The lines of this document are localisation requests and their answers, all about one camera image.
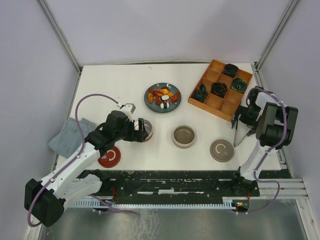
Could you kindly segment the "metal tongs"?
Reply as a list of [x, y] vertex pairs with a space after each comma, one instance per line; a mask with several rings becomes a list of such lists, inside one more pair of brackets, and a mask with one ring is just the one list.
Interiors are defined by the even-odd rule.
[[233, 138], [233, 146], [237, 147], [243, 140], [248, 137], [250, 133], [250, 129], [242, 124], [239, 119], [236, 120], [234, 124], [234, 138]]

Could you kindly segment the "red steel lunch bowl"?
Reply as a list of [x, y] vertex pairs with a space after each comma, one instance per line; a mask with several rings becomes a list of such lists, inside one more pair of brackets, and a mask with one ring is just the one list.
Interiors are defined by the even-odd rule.
[[[146, 130], [146, 132], [147, 132], [147, 137], [145, 138], [144, 142], [147, 142], [147, 141], [149, 141], [149, 140], [152, 138], [152, 136], [153, 136], [153, 126], [152, 126], [152, 124], [151, 124], [148, 120], [144, 119], [143, 121], [144, 121], [144, 128], [145, 128], [145, 130]], [[134, 129], [135, 129], [135, 130], [138, 130], [138, 129], [139, 129], [139, 121], [138, 121], [138, 120], [136, 120], [136, 121], [134, 122]]]

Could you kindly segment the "wooden compartment tray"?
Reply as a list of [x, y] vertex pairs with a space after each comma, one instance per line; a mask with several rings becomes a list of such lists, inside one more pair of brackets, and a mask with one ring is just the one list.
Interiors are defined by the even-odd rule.
[[231, 122], [252, 79], [253, 74], [239, 66], [213, 59], [188, 103]]

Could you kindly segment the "beige lunch box bowl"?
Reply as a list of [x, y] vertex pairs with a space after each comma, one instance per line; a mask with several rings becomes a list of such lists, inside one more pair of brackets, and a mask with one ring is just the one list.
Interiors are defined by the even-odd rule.
[[187, 125], [177, 126], [172, 133], [173, 143], [182, 149], [191, 147], [195, 142], [195, 131]]

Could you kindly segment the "blue ceramic food plate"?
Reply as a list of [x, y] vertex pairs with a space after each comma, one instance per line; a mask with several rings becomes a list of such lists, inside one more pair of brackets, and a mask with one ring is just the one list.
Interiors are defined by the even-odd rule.
[[148, 109], [163, 114], [174, 111], [180, 105], [182, 95], [173, 84], [161, 82], [151, 85], [143, 99]]

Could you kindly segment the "fried chicken piece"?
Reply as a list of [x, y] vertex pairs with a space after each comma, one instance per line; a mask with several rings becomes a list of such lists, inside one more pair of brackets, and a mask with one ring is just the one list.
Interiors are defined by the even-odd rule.
[[171, 102], [172, 103], [175, 103], [179, 100], [179, 95], [180, 95], [180, 92], [179, 91], [176, 91], [175, 94], [172, 96], [171, 98]]

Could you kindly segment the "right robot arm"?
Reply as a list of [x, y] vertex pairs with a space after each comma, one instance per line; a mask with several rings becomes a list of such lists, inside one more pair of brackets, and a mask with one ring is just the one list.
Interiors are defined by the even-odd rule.
[[294, 136], [299, 110], [288, 106], [276, 95], [256, 86], [250, 89], [245, 103], [240, 105], [231, 119], [231, 127], [237, 128], [242, 122], [250, 130], [247, 137], [255, 135], [256, 144], [245, 163], [240, 166], [235, 180], [229, 183], [231, 193], [242, 195], [252, 187], [267, 159], [284, 146], [288, 146]]

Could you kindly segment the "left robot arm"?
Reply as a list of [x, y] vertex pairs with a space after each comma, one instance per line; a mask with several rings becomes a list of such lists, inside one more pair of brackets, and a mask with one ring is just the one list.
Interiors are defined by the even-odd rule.
[[32, 178], [26, 183], [24, 208], [28, 211], [28, 225], [37, 226], [31, 220], [35, 217], [39, 224], [50, 227], [74, 202], [96, 192], [106, 195], [111, 183], [104, 178], [88, 174], [77, 183], [74, 180], [117, 141], [142, 143], [148, 135], [143, 118], [134, 121], [125, 112], [113, 110], [59, 168], [39, 181]]

